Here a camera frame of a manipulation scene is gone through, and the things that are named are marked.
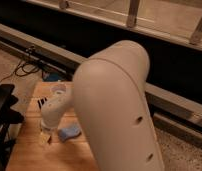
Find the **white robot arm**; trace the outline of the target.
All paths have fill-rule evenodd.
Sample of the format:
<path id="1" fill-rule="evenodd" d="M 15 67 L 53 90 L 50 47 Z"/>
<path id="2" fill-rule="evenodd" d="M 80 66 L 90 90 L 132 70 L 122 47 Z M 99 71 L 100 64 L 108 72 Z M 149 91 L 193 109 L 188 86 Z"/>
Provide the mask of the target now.
<path id="1" fill-rule="evenodd" d="M 165 171 L 145 84 L 148 53 L 122 40 L 80 64 L 41 107 L 41 130 L 52 133 L 73 108 L 100 171 Z"/>

